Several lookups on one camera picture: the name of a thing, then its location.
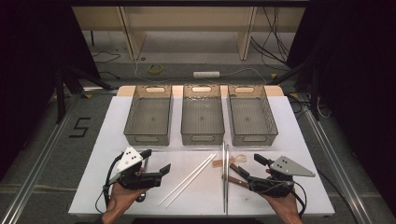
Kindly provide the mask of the person's right hand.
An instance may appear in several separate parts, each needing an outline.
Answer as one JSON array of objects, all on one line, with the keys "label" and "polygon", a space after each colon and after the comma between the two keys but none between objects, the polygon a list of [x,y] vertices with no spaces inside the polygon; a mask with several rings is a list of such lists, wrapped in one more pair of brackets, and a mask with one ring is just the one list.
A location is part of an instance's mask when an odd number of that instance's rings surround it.
[{"label": "person's right hand", "polygon": [[299,217],[296,198],[291,193],[284,198],[274,198],[268,195],[263,195],[263,198],[270,204],[279,218]]}]

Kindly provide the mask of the white power strip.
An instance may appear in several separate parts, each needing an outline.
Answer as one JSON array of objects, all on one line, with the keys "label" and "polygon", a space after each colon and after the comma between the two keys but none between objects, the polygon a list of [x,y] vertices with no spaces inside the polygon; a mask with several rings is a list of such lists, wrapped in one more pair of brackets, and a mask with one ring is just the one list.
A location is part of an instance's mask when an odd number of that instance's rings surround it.
[{"label": "white power strip", "polygon": [[194,78],[218,78],[220,77],[219,71],[204,71],[204,72],[193,72]]}]

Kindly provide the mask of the beige wooden desk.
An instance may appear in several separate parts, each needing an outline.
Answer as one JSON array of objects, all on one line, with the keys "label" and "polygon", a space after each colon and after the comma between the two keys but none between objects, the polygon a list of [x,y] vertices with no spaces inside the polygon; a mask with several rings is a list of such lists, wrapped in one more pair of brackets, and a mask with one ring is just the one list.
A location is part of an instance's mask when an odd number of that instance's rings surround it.
[{"label": "beige wooden desk", "polygon": [[268,32],[265,17],[279,21],[278,30],[298,30],[304,9],[282,7],[74,7],[83,31],[122,31],[131,59],[136,59],[148,31],[234,32],[241,60],[248,58],[251,34]]}]

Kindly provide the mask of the black stand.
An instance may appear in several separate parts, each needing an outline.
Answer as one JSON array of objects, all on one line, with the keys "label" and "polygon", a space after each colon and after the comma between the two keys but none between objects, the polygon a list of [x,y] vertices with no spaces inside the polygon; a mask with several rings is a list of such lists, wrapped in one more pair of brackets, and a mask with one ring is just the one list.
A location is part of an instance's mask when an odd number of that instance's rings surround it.
[{"label": "black stand", "polygon": [[98,87],[103,88],[107,91],[112,91],[113,87],[109,84],[106,84],[99,77],[95,77],[86,73],[85,71],[73,66],[73,65],[63,65],[61,66],[54,75],[55,81],[55,90],[57,96],[57,107],[58,107],[58,115],[56,123],[59,124],[65,114],[66,114],[66,106],[64,101],[64,87],[67,87],[72,94],[81,94],[83,92],[83,87],[78,81],[78,79],[82,77],[88,79],[91,83],[95,84]]},{"label": "black stand", "polygon": [[303,80],[309,80],[310,84],[310,111],[316,120],[319,120],[318,112],[318,72],[313,63],[305,61],[295,68],[291,69],[289,72],[284,74],[282,77],[278,77],[270,82],[270,85],[277,85],[283,81],[299,75],[299,80],[297,85],[300,85]]}]

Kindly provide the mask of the wooden spoon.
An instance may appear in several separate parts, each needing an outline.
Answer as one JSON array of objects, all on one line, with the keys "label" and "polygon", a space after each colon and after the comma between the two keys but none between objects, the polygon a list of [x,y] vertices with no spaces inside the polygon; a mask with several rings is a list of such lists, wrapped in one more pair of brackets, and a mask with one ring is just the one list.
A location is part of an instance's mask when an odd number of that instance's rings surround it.
[{"label": "wooden spoon", "polygon": [[[229,159],[230,163],[236,163],[236,162],[246,162],[247,161],[247,157],[243,154],[238,155],[236,157],[231,156],[231,158]],[[212,161],[212,166],[213,167],[220,167],[223,164],[222,160],[215,160]]]}]

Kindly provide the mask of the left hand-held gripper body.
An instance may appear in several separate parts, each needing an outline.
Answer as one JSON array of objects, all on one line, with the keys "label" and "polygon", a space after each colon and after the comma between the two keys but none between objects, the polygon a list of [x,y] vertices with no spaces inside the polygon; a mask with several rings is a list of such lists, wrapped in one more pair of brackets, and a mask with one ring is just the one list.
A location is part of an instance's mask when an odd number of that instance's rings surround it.
[{"label": "left hand-held gripper body", "polygon": [[140,153],[133,147],[127,147],[125,151],[118,156],[115,161],[118,161],[116,167],[116,174],[107,180],[108,186],[119,183],[125,189],[150,189],[159,187],[162,182],[163,175],[157,173],[141,172],[142,163]]}]

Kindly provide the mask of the person's dark clothing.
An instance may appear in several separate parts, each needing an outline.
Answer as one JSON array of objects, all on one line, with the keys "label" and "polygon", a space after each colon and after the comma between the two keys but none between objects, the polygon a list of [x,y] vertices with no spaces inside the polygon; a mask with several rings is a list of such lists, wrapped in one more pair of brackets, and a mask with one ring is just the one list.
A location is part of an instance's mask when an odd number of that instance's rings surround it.
[{"label": "person's dark clothing", "polygon": [[255,218],[136,218],[132,224],[263,224]]}]

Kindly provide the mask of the aluminium floor rail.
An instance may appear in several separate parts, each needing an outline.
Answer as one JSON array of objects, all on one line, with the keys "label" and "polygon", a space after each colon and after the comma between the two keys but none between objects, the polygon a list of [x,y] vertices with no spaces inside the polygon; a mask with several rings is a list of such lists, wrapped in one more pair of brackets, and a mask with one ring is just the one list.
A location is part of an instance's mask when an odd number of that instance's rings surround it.
[{"label": "aluminium floor rail", "polygon": [[34,165],[20,186],[15,187],[15,197],[10,202],[5,215],[0,219],[0,224],[16,224],[21,213],[34,192],[39,177],[42,175],[51,154],[56,148],[59,139],[64,131],[65,125],[70,119],[71,113],[79,101],[80,96],[74,95],[69,98],[66,104],[65,115],[58,123],[54,124],[46,144],[39,150]]},{"label": "aluminium floor rail", "polygon": [[321,124],[315,119],[312,113],[307,110],[305,113],[311,128],[313,129],[321,148],[332,168],[332,171],[338,181],[340,190],[343,191],[347,204],[349,205],[352,214],[355,216],[359,224],[373,224],[367,209],[364,206],[363,200],[358,194],[356,188],[353,186],[351,179],[347,175],[346,169],[337,157],[334,148],[325,133]]},{"label": "aluminium floor rail", "polygon": [[83,88],[83,93],[84,94],[115,94],[117,95],[118,89],[111,89],[111,90],[106,90],[100,87],[86,87]]}]

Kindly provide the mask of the grey translucent plastic bin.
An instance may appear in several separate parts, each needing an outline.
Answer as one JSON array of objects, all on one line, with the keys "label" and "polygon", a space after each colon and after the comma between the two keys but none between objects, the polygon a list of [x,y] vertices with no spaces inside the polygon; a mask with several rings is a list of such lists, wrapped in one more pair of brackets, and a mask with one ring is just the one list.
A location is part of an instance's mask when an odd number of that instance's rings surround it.
[{"label": "grey translucent plastic bin", "polygon": [[183,86],[180,129],[184,146],[218,146],[225,134],[220,85]]},{"label": "grey translucent plastic bin", "polygon": [[271,146],[278,129],[263,85],[229,85],[228,109],[235,147]]},{"label": "grey translucent plastic bin", "polygon": [[131,146],[168,146],[173,106],[170,85],[136,86],[123,134]]}]

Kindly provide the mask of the person's left hand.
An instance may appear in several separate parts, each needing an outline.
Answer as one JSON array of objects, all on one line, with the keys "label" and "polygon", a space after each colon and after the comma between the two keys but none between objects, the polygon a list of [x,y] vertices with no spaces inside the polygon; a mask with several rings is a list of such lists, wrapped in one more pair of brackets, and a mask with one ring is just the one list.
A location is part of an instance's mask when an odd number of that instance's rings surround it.
[{"label": "person's left hand", "polygon": [[104,217],[120,217],[146,191],[147,189],[125,189],[119,183],[114,184]]}]

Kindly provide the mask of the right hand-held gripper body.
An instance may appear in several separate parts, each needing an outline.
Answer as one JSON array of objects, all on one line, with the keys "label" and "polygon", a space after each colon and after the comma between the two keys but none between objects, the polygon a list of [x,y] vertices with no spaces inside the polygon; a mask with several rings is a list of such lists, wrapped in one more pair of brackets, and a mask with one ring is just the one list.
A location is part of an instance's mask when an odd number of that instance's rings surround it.
[{"label": "right hand-held gripper body", "polygon": [[248,188],[256,193],[274,198],[286,197],[294,188],[293,177],[315,177],[316,174],[292,159],[281,156],[267,166],[270,171],[269,178],[258,178],[249,175]]}]

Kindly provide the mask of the black curtain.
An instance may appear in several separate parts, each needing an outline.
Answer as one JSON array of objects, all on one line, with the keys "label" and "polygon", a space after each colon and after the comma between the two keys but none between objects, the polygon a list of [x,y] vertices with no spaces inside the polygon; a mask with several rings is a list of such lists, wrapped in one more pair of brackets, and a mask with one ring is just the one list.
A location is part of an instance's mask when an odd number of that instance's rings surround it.
[{"label": "black curtain", "polygon": [[309,0],[288,58],[301,63],[396,216],[396,0]]},{"label": "black curtain", "polygon": [[56,77],[79,91],[73,66],[99,78],[73,8],[51,0],[0,0],[0,180],[54,93]]}]

